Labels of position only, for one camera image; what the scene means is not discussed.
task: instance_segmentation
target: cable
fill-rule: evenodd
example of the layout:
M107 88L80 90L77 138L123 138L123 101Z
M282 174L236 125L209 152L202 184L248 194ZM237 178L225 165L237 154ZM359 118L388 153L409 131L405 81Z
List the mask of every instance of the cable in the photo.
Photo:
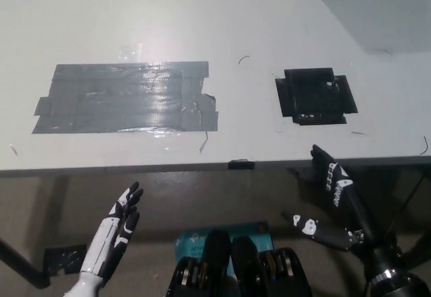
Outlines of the cable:
M388 233L392 230L394 225L397 223L397 220L399 219L401 214L404 213L405 209L407 208L407 205L409 205L411 199L413 198L413 196L418 191L420 184L422 184L422 181L424 181L425 177L427 176L427 174L429 173L430 170L431 170L431 167L429 167L427 170L425 170L424 173L422 174L422 176L420 177L419 181L416 183L415 187L413 187L413 189L411 190L411 193L409 194L409 196L407 196L407 199L404 201L403 205L400 207L397 215L395 215L395 217L393 218L391 225L388 227L388 230L385 233L385 237L388 235Z
M368 292L368 287L370 287L370 282L365 283L364 292L362 293L362 297L366 297L366 293Z

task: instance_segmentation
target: robotic hand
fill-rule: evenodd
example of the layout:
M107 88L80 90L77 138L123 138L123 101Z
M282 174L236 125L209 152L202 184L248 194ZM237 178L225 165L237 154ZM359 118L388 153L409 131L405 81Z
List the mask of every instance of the robotic hand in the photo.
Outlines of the robotic hand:
M427 285L408 272L395 234L385 235L347 172L317 145L311 155L314 169L324 181L322 190L345 228L325 226L318 220L287 212L282 213L283 217L311 240L353 252L364 265L372 297L431 297Z
M102 220L81 267L79 280L66 297L97 297L112 277L139 220L135 205L143 189L138 187L139 183L131 185Z

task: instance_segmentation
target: gray floor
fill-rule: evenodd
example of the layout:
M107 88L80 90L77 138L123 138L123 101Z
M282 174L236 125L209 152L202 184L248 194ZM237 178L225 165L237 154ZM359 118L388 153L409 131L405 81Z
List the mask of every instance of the gray floor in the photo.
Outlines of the gray floor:
M393 169L362 170L362 189L382 224L420 174ZM0 179L0 236L41 264L46 246L90 242L100 220L125 187L138 180L145 190L141 219L122 263L103 296L163 296L174 270L174 238L186 228L268 220L276 247L290 246L301 258L315 296L358 296L364 284L358 260L292 236L283 209L321 220L319 199L285 170L169 172L60 178ZM399 224L399 244L408 249L429 228L431 184L426 181ZM431 263L416 272L431 285ZM1 296L62 296L76 275L55 277L38 291L0 264Z

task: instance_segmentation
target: black square marker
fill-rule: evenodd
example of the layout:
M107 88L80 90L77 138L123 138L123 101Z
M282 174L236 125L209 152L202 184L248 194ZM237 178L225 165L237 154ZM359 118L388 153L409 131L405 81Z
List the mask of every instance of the black square marker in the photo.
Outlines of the black square marker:
M358 113L347 78L332 68L287 69L276 79L283 117L299 125L346 124L344 114Z

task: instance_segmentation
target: white table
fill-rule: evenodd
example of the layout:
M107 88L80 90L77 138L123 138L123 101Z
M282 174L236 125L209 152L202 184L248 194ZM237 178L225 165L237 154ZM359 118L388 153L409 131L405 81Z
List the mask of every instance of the white table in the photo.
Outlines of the white table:
M239 159L299 167L314 143L355 165L431 162L431 149L420 155L424 136L431 142L431 0L0 4L2 175L207 170ZM203 132L32 134L56 64L125 61L209 61L203 92L217 99L218 131L201 153ZM315 67L347 76L359 113L346 125L281 118L274 76Z

